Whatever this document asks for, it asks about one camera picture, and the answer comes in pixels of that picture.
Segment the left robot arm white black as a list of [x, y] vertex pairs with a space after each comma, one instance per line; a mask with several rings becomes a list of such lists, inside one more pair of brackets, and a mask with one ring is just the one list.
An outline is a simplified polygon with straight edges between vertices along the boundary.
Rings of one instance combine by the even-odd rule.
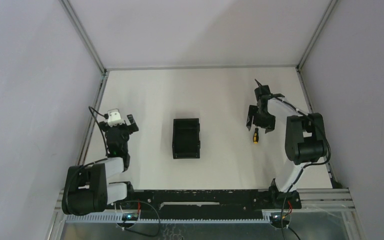
[[103, 137], [105, 158], [68, 168], [61, 208], [66, 215], [85, 216], [103, 212], [107, 205], [127, 197], [128, 183], [108, 179], [126, 172], [130, 166], [128, 141], [139, 127], [133, 115], [124, 120], [118, 112], [107, 114], [98, 123]]

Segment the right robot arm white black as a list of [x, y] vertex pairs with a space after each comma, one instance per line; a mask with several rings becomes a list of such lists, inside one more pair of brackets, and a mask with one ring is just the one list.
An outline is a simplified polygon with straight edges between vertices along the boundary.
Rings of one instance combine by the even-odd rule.
[[262, 199], [263, 203], [280, 208], [298, 196], [296, 184], [306, 168], [321, 165], [320, 158], [330, 159], [331, 148], [320, 113], [304, 112], [283, 94], [271, 92], [268, 85], [258, 83], [254, 94], [256, 104], [248, 107], [246, 120], [247, 129], [254, 130], [253, 143], [259, 142], [259, 130], [268, 134], [277, 123], [285, 125], [287, 159]]

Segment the yellow black screwdriver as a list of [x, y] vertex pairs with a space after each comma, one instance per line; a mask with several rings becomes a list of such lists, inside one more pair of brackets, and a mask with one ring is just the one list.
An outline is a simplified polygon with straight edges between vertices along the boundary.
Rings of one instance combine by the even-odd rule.
[[258, 127], [256, 127], [254, 129], [252, 141], [253, 141], [254, 144], [257, 144], [259, 142], [259, 128]]

